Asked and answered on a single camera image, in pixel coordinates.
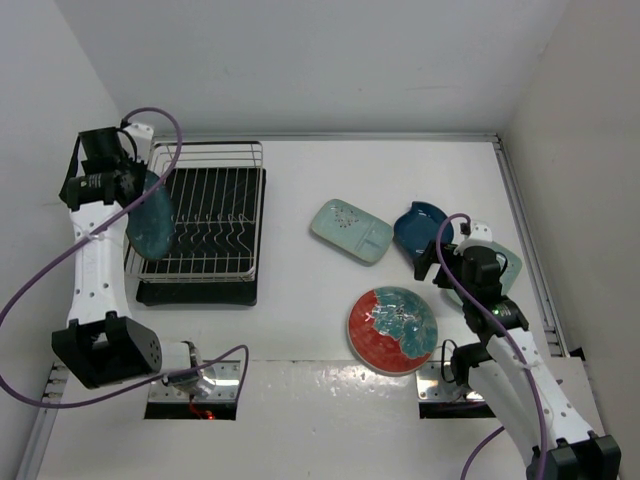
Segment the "dark blue leaf-shaped dish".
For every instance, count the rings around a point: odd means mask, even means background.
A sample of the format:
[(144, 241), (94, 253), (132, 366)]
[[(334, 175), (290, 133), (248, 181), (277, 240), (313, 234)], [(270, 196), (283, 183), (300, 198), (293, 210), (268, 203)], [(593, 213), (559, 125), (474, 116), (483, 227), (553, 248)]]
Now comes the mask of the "dark blue leaf-shaped dish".
[(441, 224), (448, 216), (437, 206), (414, 201), (393, 226), (394, 241), (405, 256), (413, 261), (436, 239)]

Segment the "round dark teal plate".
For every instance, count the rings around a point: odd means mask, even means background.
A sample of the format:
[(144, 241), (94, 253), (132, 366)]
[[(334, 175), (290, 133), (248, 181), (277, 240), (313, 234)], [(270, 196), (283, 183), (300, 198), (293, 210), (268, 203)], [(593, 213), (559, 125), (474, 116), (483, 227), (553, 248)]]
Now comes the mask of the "round dark teal plate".
[(175, 236), (174, 206), (165, 185), (129, 213), (126, 235), (146, 260), (159, 261), (169, 253)]

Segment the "red and teal round plate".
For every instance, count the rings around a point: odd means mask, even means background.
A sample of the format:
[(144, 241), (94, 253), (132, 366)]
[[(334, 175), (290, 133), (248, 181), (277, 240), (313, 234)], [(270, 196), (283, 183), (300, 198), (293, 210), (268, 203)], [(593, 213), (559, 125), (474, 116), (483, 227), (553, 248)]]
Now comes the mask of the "red and teal round plate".
[(438, 324), (427, 302), (402, 287), (364, 293), (346, 320), (346, 335), (357, 359), (386, 376), (420, 369), (438, 346)]

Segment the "light teal divided rectangular plate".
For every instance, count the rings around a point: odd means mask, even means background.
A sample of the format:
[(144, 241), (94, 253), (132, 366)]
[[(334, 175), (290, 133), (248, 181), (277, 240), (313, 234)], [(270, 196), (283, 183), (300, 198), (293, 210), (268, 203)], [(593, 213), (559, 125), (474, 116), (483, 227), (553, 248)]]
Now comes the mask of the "light teal divided rectangular plate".
[(326, 202), (310, 229), (320, 239), (369, 265), (385, 255), (394, 236), (391, 225), (340, 199)]

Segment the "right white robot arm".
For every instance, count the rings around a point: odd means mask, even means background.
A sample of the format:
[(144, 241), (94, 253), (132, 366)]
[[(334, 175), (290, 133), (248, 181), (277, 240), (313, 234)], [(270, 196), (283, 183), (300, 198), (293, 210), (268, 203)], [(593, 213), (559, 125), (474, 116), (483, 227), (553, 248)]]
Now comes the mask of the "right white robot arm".
[(488, 244), (429, 242), (414, 276), (440, 266), (434, 284), (462, 301), (478, 342), (455, 348), (457, 385), (480, 394), (516, 445), (529, 479), (615, 479), (621, 450), (577, 412), (545, 364), (519, 306), (502, 292), (503, 267)]

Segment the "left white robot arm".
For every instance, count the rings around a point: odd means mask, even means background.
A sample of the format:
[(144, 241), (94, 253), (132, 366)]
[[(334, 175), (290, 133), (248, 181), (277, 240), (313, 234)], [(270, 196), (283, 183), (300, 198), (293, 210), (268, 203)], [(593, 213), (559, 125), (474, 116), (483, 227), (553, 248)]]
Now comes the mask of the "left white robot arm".
[(74, 238), (75, 280), (54, 353), (88, 389), (161, 374), (187, 389), (198, 375), (196, 347), (162, 342), (134, 320), (125, 291), (125, 247), (160, 259), (174, 231), (171, 201), (149, 170), (154, 130), (140, 123), (79, 133), (60, 192)]

